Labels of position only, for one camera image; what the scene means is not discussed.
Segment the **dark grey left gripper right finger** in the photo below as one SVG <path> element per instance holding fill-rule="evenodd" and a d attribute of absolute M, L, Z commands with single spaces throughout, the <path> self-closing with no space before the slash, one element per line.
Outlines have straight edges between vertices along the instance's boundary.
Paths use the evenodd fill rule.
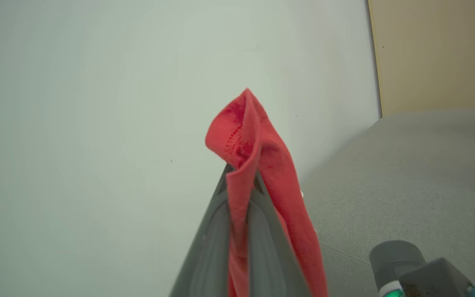
<path fill-rule="evenodd" d="M 251 297 L 311 297 L 305 275 L 256 172 L 249 196 L 248 271 Z"/>

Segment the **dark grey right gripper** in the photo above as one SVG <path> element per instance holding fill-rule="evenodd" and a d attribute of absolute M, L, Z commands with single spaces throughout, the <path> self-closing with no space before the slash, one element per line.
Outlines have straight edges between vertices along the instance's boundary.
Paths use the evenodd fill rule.
<path fill-rule="evenodd" d="M 437 258 L 427 262 L 408 241 L 380 243 L 369 259 L 380 297 L 469 297 L 473 289 L 450 261 Z"/>

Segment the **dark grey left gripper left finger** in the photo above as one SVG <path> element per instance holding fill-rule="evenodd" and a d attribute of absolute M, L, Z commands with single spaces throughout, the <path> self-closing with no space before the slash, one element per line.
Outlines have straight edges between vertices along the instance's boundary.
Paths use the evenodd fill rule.
<path fill-rule="evenodd" d="M 228 296 L 228 260 L 231 218 L 226 164 L 198 231 L 170 292 L 171 297 Z"/>

